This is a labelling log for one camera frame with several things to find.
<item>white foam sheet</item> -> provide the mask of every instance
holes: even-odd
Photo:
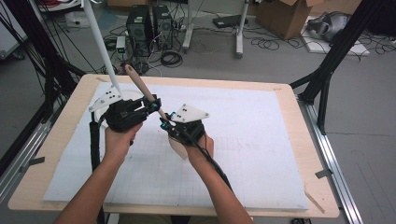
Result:
[[[329,53],[331,47],[320,35],[316,34],[315,31],[307,31],[306,25],[309,20],[313,20],[315,17],[308,17],[306,23],[301,31],[302,39],[305,43],[308,52],[310,53]],[[347,55],[353,56],[369,56],[370,51],[363,46],[358,40],[355,45],[350,49]]]
[[[90,105],[110,83],[101,83]],[[121,84],[123,90],[137,90]],[[148,85],[163,111],[183,104],[210,114],[203,123],[215,139],[215,160],[248,208],[305,210],[308,203],[276,95],[271,91]],[[170,148],[157,113],[144,122],[106,197],[106,203],[213,206],[188,160]],[[70,201],[91,173],[91,114],[84,112],[56,167],[44,201]],[[104,154],[101,129],[101,155]]]

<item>concrete floor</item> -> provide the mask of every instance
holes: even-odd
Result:
[[[125,17],[105,8],[98,9],[98,21],[103,34],[125,23]],[[213,16],[197,17],[195,25],[215,28]],[[249,18],[247,28],[256,28]],[[90,29],[69,33],[73,42],[93,67],[103,65]],[[62,36],[72,64],[83,70],[91,68]],[[261,49],[244,39],[244,56],[234,57],[234,35],[196,30],[191,49],[182,54],[183,64],[177,68],[160,66],[163,77],[191,77],[223,80],[291,83],[304,77],[320,65],[325,55],[308,53],[277,41],[278,50]],[[335,71],[330,86],[326,130],[335,156],[343,170],[364,223],[396,223],[396,95],[395,52],[369,57],[346,56]],[[44,98],[32,65],[24,61],[0,62],[0,142],[2,156],[33,116]],[[150,69],[146,76],[160,73]],[[56,213],[19,212],[7,209],[10,194],[0,205],[1,223],[49,223]],[[290,223],[285,217],[255,217],[256,223]],[[313,223],[347,223],[344,215],[336,219],[313,218]]]

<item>wooden table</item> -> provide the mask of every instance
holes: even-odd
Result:
[[[304,122],[291,87],[287,84],[203,80],[187,78],[142,77],[147,84],[191,87],[233,88],[242,90],[273,91],[276,94],[285,121],[290,144],[297,162],[309,209],[303,212],[283,212],[264,209],[248,209],[251,216],[262,217],[338,217],[338,205],[326,177],[318,179],[315,173],[323,170],[318,153]],[[129,77],[118,77],[120,83],[131,83]],[[11,197],[8,207],[15,210],[60,211],[66,203],[43,201],[57,162],[73,135],[76,125],[90,102],[100,82],[109,82],[108,76],[86,75],[54,124],[36,157],[46,161],[29,168]],[[139,214],[179,214],[213,216],[213,208],[175,207],[133,204],[105,204],[106,212]]]

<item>computer tower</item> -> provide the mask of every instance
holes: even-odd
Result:
[[[154,37],[158,49],[171,49],[173,47],[172,16],[167,6],[152,6]]]
[[[153,39],[149,6],[133,5],[126,21],[126,29],[131,41],[134,56],[148,57],[149,45]]]

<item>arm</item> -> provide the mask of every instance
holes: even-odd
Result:
[[[209,154],[213,155],[214,142],[212,138],[204,135],[198,143],[201,147],[206,148]],[[196,147],[187,146],[186,150],[192,167],[202,178],[209,191],[219,222],[227,224],[253,223],[244,206],[216,173],[212,164],[206,160],[201,151]]]
[[[106,129],[106,154],[102,162],[54,223],[96,223],[100,207],[128,153],[129,143],[141,126],[138,124],[126,133]]]

